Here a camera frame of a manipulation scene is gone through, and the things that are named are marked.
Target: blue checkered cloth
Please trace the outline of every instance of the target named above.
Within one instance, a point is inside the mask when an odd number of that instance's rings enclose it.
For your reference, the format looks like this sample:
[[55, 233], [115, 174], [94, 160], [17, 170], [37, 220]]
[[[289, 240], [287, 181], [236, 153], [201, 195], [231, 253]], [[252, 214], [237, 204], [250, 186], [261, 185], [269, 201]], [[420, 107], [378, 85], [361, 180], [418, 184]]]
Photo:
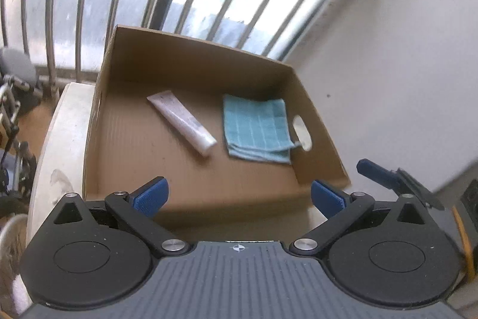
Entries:
[[224, 134], [230, 156], [252, 161], [291, 163], [285, 102], [256, 102], [224, 95]]

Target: yellow cable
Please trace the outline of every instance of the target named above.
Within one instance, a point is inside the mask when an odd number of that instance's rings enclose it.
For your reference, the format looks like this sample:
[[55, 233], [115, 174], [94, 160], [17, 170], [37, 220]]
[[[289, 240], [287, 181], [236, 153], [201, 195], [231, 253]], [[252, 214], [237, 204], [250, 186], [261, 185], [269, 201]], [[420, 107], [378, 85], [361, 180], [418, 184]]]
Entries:
[[475, 262], [473, 260], [473, 248], [471, 247], [470, 239], [468, 238], [468, 234], [465, 230], [465, 225], [463, 224], [463, 220], [461, 220], [461, 216], [458, 213], [456, 207], [453, 206], [452, 208], [453, 216], [455, 217], [456, 224], [458, 225], [458, 231], [461, 235], [461, 240], [463, 242], [463, 250], [465, 252], [465, 261], [467, 263], [467, 282], [473, 281], [476, 276], [475, 273]]

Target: cardboard box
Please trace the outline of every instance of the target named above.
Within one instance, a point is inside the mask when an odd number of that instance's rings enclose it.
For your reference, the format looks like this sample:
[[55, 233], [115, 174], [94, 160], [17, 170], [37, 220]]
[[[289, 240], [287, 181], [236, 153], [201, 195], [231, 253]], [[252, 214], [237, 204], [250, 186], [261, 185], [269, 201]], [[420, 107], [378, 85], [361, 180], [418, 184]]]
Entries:
[[[170, 89], [217, 139], [204, 158], [146, 100]], [[245, 161], [228, 155], [223, 94], [285, 101], [300, 115], [312, 149], [292, 151], [292, 165]], [[85, 152], [87, 199], [132, 192], [156, 176], [170, 186], [158, 214], [164, 226], [250, 220], [310, 204], [310, 184], [338, 188], [350, 181], [314, 105], [286, 64], [210, 42], [118, 26], [96, 83]]]

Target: white tube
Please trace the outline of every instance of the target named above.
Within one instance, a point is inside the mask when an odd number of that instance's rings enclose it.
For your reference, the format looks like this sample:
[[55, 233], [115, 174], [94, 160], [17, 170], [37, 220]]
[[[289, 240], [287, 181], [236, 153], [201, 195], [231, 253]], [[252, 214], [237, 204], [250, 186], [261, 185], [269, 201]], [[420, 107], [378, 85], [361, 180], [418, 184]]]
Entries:
[[163, 91], [147, 99], [199, 153], [205, 157], [211, 153], [211, 148], [217, 141], [171, 91]]

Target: floor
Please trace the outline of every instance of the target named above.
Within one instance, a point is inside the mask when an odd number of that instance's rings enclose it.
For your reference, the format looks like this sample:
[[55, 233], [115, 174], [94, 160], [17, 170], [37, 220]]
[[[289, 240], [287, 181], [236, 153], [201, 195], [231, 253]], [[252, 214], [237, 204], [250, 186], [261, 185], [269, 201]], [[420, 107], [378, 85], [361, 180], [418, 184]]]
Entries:
[[[54, 106], [51, 101], [47, 100], [43, 101], [39, 106], [23, 115], [18, 120], [20, 131], [18, 132], [17, 139], [19, 141], [27, 141], [30, 150], [37, 159], [40, 157], [53, 112]], [[7, 143], [7, 137], [3, 127], [0, 128], [0, 135], [0, 147], [4, 148]]]

